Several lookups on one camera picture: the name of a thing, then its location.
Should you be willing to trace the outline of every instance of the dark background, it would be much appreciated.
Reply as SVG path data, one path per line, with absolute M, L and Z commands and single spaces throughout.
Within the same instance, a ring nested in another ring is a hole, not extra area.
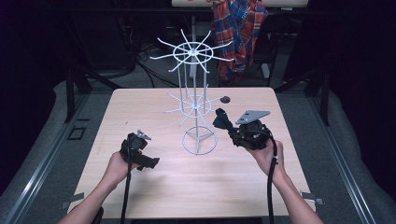
M 168 7 L 168 2 L 151 6 Z M 43 10 L 53 3 L 3 1 L 1 4 L 0 190 L 3 192 L 50 115 L 55 101 L 52 88 L 64 81 L 71 64 L 78 62 L 91 69 L 127 69 L 133 66 L 129 59 L 135 46 L 125 44 L 116 18 L 85 20 L 84 24 L 82 19 L 69 18 L 67 21 L 76 24 L 73 28 L 76 30 L 71 30 L 61 17 Z M 106 0 L 97 4 L 112 6 Z M 336 55 L 331 65 L 325 65 L 331 76 L 331 90 L 339 97 L 356 132 L 363 162 L 377 184 L 396 200 L 396 179 L 392 174 L 396 170 L 394 8 L 394 4 L 387 2 L 375 5 L 371 1 L 328 0 L 320 4 L 311 1 L 310 10 L 347 12 L 348 16 L 338 21 L 303 20 L 284 78 L 296 78 L 322 66 L 326 56 Z M 92 36 L 92 32 L 86 32 L 87 27 L 90 22 L 97 24 L 97 20 L 105 21 Z M 116 51 L 112 54 L 120 57 L 108 57 L 108 50 L 94 51 L 95 43 L 101 45 L 101 39 L 108 38 L 114 39 L 114 46 L 109 46 Z

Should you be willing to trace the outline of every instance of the spinning rack hook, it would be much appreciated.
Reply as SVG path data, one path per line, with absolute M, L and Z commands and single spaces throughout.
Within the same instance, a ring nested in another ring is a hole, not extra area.
M 216 46 L 216 47 L 211 48 L 210 46 L 208 46 L 207 44 L 204 43 L 210 37 L 210 31 L 208 32 L 208 34 L 206 35 L 204 40 L 201 42 L 195 42 L 195 41 L 189 42 L 188 39 L 186 38 L 186 36 L 184 35 L 183 30 L 181 30 L 181 34 L 183 35 L 185 42 L 179 44 L 178 46 L 169 44 L 165 41 L 162 41 L 160 38 L 157 38 L 161 43 L 163 43 L 169 47 L 172 47 L 173 52 L 171 54 L 166 54 L 166 55 L 163 55 L 160 57 L 150 57 L 150 59 L 159 60 L 159 59 L 168 58 L 168 57 L 174 57 L 176 59 L 177 65 L 173 69 L 168 70 L 168 72 L 174 72 L 176 70 L 178 72 L 180 97 L 177 98 L 176 96 L 170 94 L 169 92 L 168 92 L 168 94 L 170 96 L 172 96 L 173 98 L 179 100 L 179 109 L 165 111 L 165 112 L 170 113 L 170 112 L 175 112 L 175 111 L 181 111 L 185 115 L 185 118 L 179 124 L 179 126 L 181 126 L 186 121 L 187 118 L 195 119 L 195 126 L 190 127 L 188 130 L 185 131 L 185 134 L 182 139 L 182 143 L 183 143 L 183 147 L 190 153 L 192 153 L 194 155 L 204 155 L 204 154 L 211 152 L 216 147 L 216 144 L 218 142 L 216 133 L 207 127 L 206 122 L 204 120 L 204 116 L 207 113 L 209 113 L 210 111 L 213 111 L 211 109 L 211 103 L 213 101 L 221 98 L 221 97 L 219 97 L 214 100 L 208 100 L 206 98 L 206 91 L 207 91 L 206 74 L 209 73 L 209 71 L 207 71 L 207 69 L 206 69 L 206 63 L 212 59 L 221 60 L 221 61 L 225 61 L 225 62 L 233 61 L 233 59 L 223 59 L 223 58 L 214 56 L 214 49 L 227 47 L 227 46 L 231 45 L 233 42 L 231 41 L 226 45 Z M 194 92 L 191 93 L 189 88 L 187 87 L 187 75 L 186 75 L 186 69 L 184 69 L 184 80 L 185 80 L 185 89 L 186 89 L 185 97 L 183 97 L 182 88 L 180 85 L 181 78 L 180 78 L 179 67 L 182 64 L 184 64 L 184 65 L 189 64 L 191 66 L 190 70 L 194 71 L 194 75 L 193 75 Z M 201 95 L 197 94 L 197 88 L 196 88 L 196 66 L 198 64 L 204 70 L 204 92 Z M 202 120 L 203 125 L 198 124 L 198 119 Z M 188 140 L 186 139 L 187 135 L 191 135 L 194 138 L 194 142 L 192 144 L 190 144 L 190 145 L 192 145 L 192 147 L 189 147 Z M 214 138 L 214 144 L 212 144 L 212 147 L 210 149 L 200 151 L 201 141 L 203 141 L 211 136 L 213 136 L 213 138 Z

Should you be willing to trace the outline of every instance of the black curtain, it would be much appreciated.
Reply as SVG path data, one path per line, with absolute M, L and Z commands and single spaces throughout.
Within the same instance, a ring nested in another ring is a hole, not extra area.
M 35 1 L 2 1 L 0 6 L 0 192 L 3 193 L 45 125 L 64 80 L 65 42 L 49 29 Z
M 331 72 L 376 183 L 396 201 L 396 17 L 395 4 L 373 4 L 351 32 Z

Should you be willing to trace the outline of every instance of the small black object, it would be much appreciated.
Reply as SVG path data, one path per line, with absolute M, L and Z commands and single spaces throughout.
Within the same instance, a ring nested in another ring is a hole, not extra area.
M 148 142 L 145 140 L 150 139 L 140 131 L 138 134 L 129 133 L 128 138 L 123 140 L 121 144 L 120 154 L 122 159 L 126 162 L 134 162 L 140 166 L 137 170 L 143 170 L 144 167 L 153 169 L 157 165 L 160 158 L 150 158 L 143 155 L 142 150 L 146 147 Z
M 231 102 L 231 98 L 228 97 L 228 96 L 223 96 L 223 97 L 220 98 L 220 101 L 221 101 L 222 103 L 224 103 L 224 104 L 228 104 L 228 103 Z
M 213 121 L 213 125 L 216 128 L 228 130 L 228 135 L 233 139 L 235 146 L 249 149 L 265 148 L 271 132 L 259 119 L 247 124 L 241 124 L 239 128 L 235 128 L 223 109 L 217 109 L 216 114 L 217 117 Z

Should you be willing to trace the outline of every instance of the metal bracket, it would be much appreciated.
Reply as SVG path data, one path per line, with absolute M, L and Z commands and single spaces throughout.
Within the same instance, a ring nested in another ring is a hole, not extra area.
M 235 124 L 248 124 L 269 114 L 269 111 L 247 110 Z
M 311 202 L 313 202 L 313 203 L 315 203 L 315 204 L 320 204 L 320 205 L 325 204 L 323 198 L 321 198 L 321 199 L 320 199 L 320 198 L 317 198 L 317 197 L 315 196 L 315 194 L 313 194 L 313 193 L 305 193 L 305 192 L 300 191 L 300 195 L 301 195 L 304 199 L 307 199 L 307 200 L 309 200 L 309 201 L 311 201 Z
M 63 210 L 65 208 L 68 208 L 70 203 L 73 203 L 73 202 L 81 200 L 81 199 L 84 199 L 84 193 L 73 195 L 70 197 L 69 202 L 61 203 L 61 206 L 59 207 L 59 209 Z

